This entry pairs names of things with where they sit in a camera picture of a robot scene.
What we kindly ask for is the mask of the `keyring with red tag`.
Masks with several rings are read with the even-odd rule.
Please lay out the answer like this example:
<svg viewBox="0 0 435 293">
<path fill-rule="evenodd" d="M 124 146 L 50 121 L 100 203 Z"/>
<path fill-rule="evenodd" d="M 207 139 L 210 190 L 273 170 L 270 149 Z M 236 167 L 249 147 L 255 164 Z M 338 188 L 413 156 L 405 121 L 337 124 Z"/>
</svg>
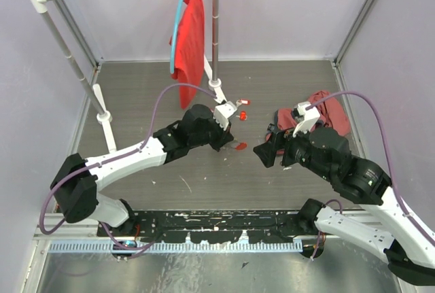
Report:
<svg viewBox="0 0 435 293">
<path fill-rule="evenodd" d="M 247 143 L 242 141 L 231 141 L 224 146 L 228 150 L 242 151 L 247 148 Z"/>
</svg>

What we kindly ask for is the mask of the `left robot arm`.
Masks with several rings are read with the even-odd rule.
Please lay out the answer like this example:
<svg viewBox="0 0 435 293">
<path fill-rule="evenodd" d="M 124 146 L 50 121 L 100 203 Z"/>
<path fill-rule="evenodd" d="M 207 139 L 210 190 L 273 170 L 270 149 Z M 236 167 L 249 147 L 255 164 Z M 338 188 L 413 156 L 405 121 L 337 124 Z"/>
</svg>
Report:
<svg viewBox="0 0 435 293">
<path fill-rule="evenodd" d="M 181 120 L 136 145 L 92 158 L 68 156 L 50 186 L 65 221 L 91 219 L 121 236 L 132 234 L 138 221 L 131 206 L 123 199 L 103 196 L 102 189 L 133 173 L 183 158 L 194 148 L 209 145 L 219 151 L 234 139 L 230 118 L 236 110 L 231 102 L 214 109 L 195 104 Z"/>
</svg>

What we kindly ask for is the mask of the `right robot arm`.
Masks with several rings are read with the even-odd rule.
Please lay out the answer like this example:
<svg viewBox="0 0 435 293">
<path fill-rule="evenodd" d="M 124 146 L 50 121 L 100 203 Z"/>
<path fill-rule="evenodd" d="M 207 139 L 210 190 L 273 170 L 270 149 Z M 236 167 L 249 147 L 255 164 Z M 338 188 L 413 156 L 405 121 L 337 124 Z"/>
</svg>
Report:
<svg viewBox="0 0 435 293">
<path fill-rule="evenodd" d="M 283 151 L 282 166 L 300 164 L 383 225 L 382 230 L 373 228 L 308 199 L 298 213 L 303 233 L 312 235 L 319 230 L 336 235 L 379 258 L 401 280 L 414 286 L 434 285 L 434 246 L 428 241 L 434 233 L 427 226 L 423 232 L 413 227 L 400 208 L 388 174 L 376 163 L 354 156 L 347 138 L 332 128 L 297 135 L 279 131 L 253 151 L 266 168 Z"/>
</svg>

